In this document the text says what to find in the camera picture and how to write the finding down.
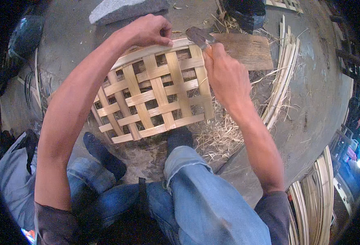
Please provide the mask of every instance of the debris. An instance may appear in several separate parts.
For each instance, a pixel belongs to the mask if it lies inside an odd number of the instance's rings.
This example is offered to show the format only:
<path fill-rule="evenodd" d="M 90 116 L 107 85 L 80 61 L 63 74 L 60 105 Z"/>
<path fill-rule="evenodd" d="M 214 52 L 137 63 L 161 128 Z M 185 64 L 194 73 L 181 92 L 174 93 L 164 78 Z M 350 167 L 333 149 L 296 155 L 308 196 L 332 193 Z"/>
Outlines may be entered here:
<path fill-rule="evenodd" d="M 180 8 L 180 7 L 176 7 L 176 3 L 173 4 L 173 8 L 174 9 L 183 9 L 183 8 Z"/>
<path fill-rule="evenodd" d="M 309 140 L 311 140 L 311 139 L 308 139 L 308 140 L 305 140 L 305 141 L 303 141 L 303 142 L 300 142 L 300 144 L 301 144 L 301 143 L 304 143 L 304 142 L 307 142 L 307 141 L 309 141 Z"/>
<path fill-rule="evenodd" d="M 89 21 L 101 26 L 168 8 L 166 0 L 103 0 L 91 12 Z"/>

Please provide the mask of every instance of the wooden board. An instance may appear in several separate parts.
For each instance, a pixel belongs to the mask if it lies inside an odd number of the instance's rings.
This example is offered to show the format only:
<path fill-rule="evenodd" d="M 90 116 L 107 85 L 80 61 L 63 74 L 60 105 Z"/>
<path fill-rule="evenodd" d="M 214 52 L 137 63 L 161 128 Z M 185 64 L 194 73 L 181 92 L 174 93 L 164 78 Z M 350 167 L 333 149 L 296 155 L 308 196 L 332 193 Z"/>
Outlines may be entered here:
<path fill-rule="evenodd" d="M 212 36 L 224 45 L 232 58 L 244 64 L 249 71 L 274 68 L 266 37 L 234 33 L 212 33 Z"/>

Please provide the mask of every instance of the black sock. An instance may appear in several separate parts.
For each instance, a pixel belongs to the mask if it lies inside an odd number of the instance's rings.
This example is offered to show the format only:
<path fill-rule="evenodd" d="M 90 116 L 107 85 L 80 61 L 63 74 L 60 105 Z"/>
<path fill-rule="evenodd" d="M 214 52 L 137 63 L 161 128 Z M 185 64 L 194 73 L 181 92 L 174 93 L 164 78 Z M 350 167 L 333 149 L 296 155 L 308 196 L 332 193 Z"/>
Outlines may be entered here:
<path fill-rule="evenodd" d="M 169 131 L 168 137 L 168 154 L 178 146 L 187 145 L 192 148 L 194 140 L 192 139 L 192 134 L 186 126 L 182 126 Z"/>
<path fill-rule="evenodd" d="M 83 142 L 90 155 L 94 156 L 106 169 L 113 173 L 117 181 L 125 175 L 127 166 L 120 159 L 112 155 L 93 134 L 86 132 Z"/>

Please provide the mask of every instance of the blue jeans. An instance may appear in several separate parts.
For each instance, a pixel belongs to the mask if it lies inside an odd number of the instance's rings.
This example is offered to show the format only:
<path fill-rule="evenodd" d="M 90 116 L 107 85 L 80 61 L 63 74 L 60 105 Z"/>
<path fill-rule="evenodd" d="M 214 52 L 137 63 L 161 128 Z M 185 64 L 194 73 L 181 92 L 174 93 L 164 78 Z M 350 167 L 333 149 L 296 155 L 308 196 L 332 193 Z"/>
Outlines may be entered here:
<path fill-rule="evenodd" d="M 18 172 L 23 172 L 22 160 L 17 160 L 16 155 L 6 154 L 5 157 L 13 159 L 14 165 L 19 167 Z M 3 164 L 0 176 L 4 174 L 10 172 Z M 0 178 L 0 185 L 7 186 L 7 179 L 15 179 L 16 176 L 11 175 L 11 178 Z M 71 209 L 86 236 L 109 227 L 139 198 L 138 184 L 116 186 L 113 174 L 92 160 L 76 159 L 69 164 L 67 176 Z M 172 244 L 271 244 L 269 230 L 257 213 L 232 185 L 214 175 L 192 148 L 174 149 L 165 162 L 164 176 L 165 185 L 149 183 L 146 191 L 151 217 Z M 14 189 L 23 190 L 28 198 L 14 196 L 5 191 L 7 188 L 2 188 L 2 192 L 18 224 L 29 229 L 34 216 L 34 185 L 31 183 L 35 174 L 23 177 L 25 179 L 19 183 L 12 182 Z"/>

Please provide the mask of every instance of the forearm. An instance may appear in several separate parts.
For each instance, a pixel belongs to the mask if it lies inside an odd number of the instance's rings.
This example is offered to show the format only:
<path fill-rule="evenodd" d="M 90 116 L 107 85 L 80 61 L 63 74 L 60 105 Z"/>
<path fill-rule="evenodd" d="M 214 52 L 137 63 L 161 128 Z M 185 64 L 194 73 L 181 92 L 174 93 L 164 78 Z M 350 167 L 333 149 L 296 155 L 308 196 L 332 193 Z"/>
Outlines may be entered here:
<path fill-rule="evenodd" d="M 70 209 L 67 163 L 107 73 L 132 44 L 121 29 L 89 54 L 58 88 L 46 112 L 38 143 L 35 201 Z"/>
<path fill-rule="evenodd" d="M 128 48 L 123 29 L 89 54 L 65 79 L 51 101 L 40 135 L 40 145 L 51 145 L 44 154 L 57 158 L 70 152 L 91 105 L 110 68 Z"/>
<path fill-rule="evenodd" d="M 247 99 L 231 115 L 241 128 L 248 159 L 263 192 L 284 190 L 284 164 L 277 147 L 252 101 Z"/>

